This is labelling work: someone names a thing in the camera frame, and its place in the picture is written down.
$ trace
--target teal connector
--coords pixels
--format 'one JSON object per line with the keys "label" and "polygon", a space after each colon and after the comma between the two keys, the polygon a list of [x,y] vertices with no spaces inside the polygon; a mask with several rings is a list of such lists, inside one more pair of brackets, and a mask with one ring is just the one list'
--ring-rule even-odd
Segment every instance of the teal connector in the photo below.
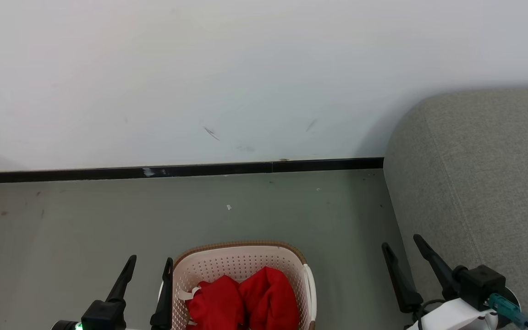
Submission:
{"label": "teal connector", "polygon": [[501,314],[503,317],[509,318],[520,329],[526,329],[528,323],[528,315],[522,313],[520,308],[508,301],[505,297],[499,294],[491,294],[488,299],[488,306]]}

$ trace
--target scuff mark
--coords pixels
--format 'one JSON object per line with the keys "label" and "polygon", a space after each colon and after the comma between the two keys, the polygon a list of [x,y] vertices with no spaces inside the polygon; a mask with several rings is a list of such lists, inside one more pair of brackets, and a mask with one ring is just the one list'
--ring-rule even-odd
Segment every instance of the scuff mark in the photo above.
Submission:
{"label": "scuff mark", "polygon": [[313,119],[313,121],[311,121],[311,123],[307,127],[306,132],[308,132],[308,130],[310,130],[311,127],[313,127],[316,123],[317,123],[317,118],[315,118],[315,119]]}
{"label": "scuff mark", "polygon": [[209,135],[211,135],[215,140],[218,140],[218,141],[221,141],[219,140],[219,138],[215,135],[215,132],[208,129],[207,127],[203,126],[203,128],[207,131],[207,133],[209,133]]}
{"label": "scuff mark", "polygon": [[236,149],[241,152],[248,152],[248,153],[254,152],[254,148],[252,148],[252,146],[239,146]]}
{"label": "scuff mark", "polygon": [[151,168],[148,168],[148,167],[144,167],[144,175],[147,176],[147,177],[151,177],[153,175],[155,175],[154,171],[152,171]]}

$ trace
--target gray floor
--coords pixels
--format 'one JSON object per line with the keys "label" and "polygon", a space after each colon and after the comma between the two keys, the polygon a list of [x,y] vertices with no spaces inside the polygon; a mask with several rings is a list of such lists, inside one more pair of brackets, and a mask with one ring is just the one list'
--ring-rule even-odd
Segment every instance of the gray floor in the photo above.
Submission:
{"label": "gray floor", "polygon": [[126,321],[148,329],[165,259],[236,240],[304,253],[318,329],[407,323],[380,249],[404,256],[383,173],[351,170],[0,184],[0,330],[80,319],[134,253]]}

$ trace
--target basket rim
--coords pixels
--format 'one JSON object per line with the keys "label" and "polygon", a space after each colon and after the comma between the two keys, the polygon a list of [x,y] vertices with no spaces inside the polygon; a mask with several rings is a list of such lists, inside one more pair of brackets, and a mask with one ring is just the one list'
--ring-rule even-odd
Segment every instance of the basket rim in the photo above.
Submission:
{"label": "basket rim", "polygon": [[206,246],[200,246],[195,247],[186,250],[181,255],[176,258],[176,261],[174,262],[174,267],[176,266],[186,257],[193,253],[199,253],[204,251],[209,251],[212,249],[220,249],[220,248],[231,248],[231,247],[257,247],[257,246],[265,246],[265,247],[281,247],[288,249],[290,252],[294,253],[300,260],[300,262],[305,265],[307,263],[307,260],[305,259],[304,255],[299,251],[299,249],[295,248],[294,246],[291,246],[290,244],[287,244],[285,242],[280,241],[237,241],[237,242],[224,242],[224,243],[216,243],[216,244],[209,244]]}

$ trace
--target perforated basket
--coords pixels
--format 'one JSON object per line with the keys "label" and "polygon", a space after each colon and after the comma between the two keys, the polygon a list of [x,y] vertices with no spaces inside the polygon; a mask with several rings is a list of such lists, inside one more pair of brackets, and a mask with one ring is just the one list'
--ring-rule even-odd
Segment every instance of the perforated basket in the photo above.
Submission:
{"label": "perforated basket", "polygon": [[282,242],[231,242],[203,246],[183,253],[172,272],[172,328],[184,330],[189,322],[187,307],[178,299],[201,281],[213,282],[223,275],[242,282],[264,266],[282,271],[288,278],[299,306],[299,330],[314,330],[317,294],[313,273],[299,250]]}

